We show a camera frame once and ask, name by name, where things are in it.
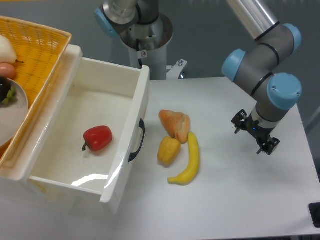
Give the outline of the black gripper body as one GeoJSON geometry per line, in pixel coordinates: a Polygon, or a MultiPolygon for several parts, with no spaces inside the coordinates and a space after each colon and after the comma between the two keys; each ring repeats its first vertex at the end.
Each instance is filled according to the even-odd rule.
{"type": "Polygon", "coordinates": [[[246,119],[246,129],[255,138],[258,145],[276,145],[277,139],[270,137],[276,126],[276,121],[265,120],[259,115],[250,114],[246,119]]]}

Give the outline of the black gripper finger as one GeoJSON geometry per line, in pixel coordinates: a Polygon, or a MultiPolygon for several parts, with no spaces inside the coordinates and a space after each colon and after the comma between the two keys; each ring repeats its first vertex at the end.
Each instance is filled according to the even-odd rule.
{"type": "Polygon", "coordinates": [[[240,131],[247,131],[247,118],[247,112],[242,109],[231,119],[231,123],[235,127],[235,134],[239,133],[240,131]]]}
{"type": "Polygon", "coordinates": [[[261,152],[264,152],[269,156],[274,152],[280,143],[279,139],[270,136],[267,138],[258,138],[256,141],[259,145],[259,150],[256,153],[259,155],[261,152]]]}

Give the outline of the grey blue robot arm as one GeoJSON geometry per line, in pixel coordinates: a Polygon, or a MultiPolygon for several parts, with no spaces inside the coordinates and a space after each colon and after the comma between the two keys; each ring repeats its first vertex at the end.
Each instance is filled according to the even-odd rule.
{"type": "MultiPolygon", "coordinates": [[[[228,5],[256,42],[250,52],[234,50],[221,68],[231,82],[256,101],[250,114],[241,110],[232,123],[237,132],[246,131],[255,138],[260,152],[270,155],[279,144],[271,132],[302,94],[295,76],[274,74],[273,69],[296,51],[302,36],[295,26],[281,24],[260,0],[230,0],[228,5]]],[[[152,80],[179,77],[182,61],[167,66],[173,25],[159,12],[158,1],[106,0],[94,16],[107,36],[120,37],[132,67],[148,66],[152,80]]]]}

